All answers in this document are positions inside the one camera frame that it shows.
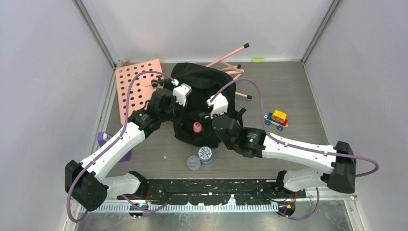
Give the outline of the clear jar of beads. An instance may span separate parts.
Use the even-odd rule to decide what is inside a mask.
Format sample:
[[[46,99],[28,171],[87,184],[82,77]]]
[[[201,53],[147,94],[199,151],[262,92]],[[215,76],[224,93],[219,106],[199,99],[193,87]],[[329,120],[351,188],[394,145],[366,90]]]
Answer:
[[[191,170],[191,171],[198,171],[201,167],[201,161],[199,159],[199,157],[197,156],[190,156],[187,159],[187,167]]]

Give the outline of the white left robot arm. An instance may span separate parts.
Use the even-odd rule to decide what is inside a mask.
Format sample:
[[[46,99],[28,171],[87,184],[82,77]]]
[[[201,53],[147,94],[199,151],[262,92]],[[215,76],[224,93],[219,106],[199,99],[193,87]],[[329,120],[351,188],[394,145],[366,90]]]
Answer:
[[[127,173],[107,177],[111,169],[133,147],[158,130],[163,122],[175,120],[183,109],[176,96],[167,89],[153,92],[144,109],[133,111],[123,127],[100,149],[80,162],[65,166],[65,191],[87,211],[100,207],[108,197],[131,194],[136,199],[147,195],[143,177]]]

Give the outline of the black backpack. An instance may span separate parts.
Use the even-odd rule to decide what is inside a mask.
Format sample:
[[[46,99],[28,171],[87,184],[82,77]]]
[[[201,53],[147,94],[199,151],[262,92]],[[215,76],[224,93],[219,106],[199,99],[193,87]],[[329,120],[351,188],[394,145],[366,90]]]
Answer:
[[[211,113],[206,101],[232,81],[232,77],[217,69],[193,63],[176,64],[171,77],[192,88],[187,97],[186,112],[180,122],[173,123],[175,138],[198,147],[217,148],[221,140],[212,128],[212,119],[205,118]],[[202,132],[193,131],[194,122],[201,123]]]

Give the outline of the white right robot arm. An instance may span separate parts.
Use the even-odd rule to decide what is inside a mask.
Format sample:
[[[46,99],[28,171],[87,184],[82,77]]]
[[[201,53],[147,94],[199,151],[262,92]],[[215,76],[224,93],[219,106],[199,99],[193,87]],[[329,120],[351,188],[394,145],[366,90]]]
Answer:
[[[306,166],[278,173],[274,189],[280,197],[322,186],[339,193],[355,192],[356,161],[346,142],[332,146],[290,140],[262,129],[242,127],[227,115],[215,117],[212,128],[227,149],[242,156],[281,159]]]

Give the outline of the pink lid jar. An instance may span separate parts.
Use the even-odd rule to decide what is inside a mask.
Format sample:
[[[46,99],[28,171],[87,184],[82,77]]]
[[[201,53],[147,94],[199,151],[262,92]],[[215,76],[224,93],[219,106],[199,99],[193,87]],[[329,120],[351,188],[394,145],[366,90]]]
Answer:
[[[195,133],[200,133],[200,132],[202,132],[202,130],[203,130],[202,125],[201,125],[201,123],[199,123],[199,122],[194,122],[192,128],[193,128],[193,131],[194,131]]]

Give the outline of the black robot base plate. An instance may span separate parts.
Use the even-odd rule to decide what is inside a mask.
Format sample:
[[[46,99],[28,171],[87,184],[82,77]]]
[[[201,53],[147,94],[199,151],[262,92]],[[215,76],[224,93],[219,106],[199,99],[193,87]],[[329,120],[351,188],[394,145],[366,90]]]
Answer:
[[[268,179],[150,179],[126,197],[154,205],[225,205],[231,199],[237,205],[265,205],[303,199],[306,193],[289,192]]]

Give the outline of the blue patterned lid jar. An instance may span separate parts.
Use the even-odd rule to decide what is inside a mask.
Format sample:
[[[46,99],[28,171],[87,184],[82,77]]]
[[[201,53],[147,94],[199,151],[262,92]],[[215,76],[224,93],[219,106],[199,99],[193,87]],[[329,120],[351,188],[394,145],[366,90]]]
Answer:
[[[198,151],[198,157],[203,165],[208,165],[212,162],[213,153],[210,147],[203,146]]]

